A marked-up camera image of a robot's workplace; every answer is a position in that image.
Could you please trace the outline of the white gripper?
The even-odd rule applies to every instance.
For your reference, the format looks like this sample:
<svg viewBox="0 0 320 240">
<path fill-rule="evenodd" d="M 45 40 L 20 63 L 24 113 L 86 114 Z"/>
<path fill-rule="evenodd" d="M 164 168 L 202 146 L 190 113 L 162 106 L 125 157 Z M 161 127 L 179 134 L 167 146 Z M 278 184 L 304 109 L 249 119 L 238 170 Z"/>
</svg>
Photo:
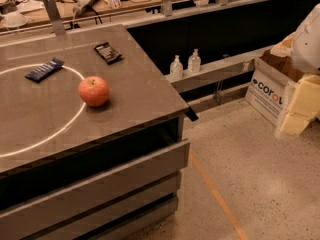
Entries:
<svg viewBox="0 0 320 240">
<path fill-rule="evenodd" d="M 295 31 L 292 41 L 293 65 L 305 74 L 289 80 L 284 89 L 283 108 L 276 123 L 279 139 L 298 137 L 320 115 L 320 3 Z"/>
</svg>

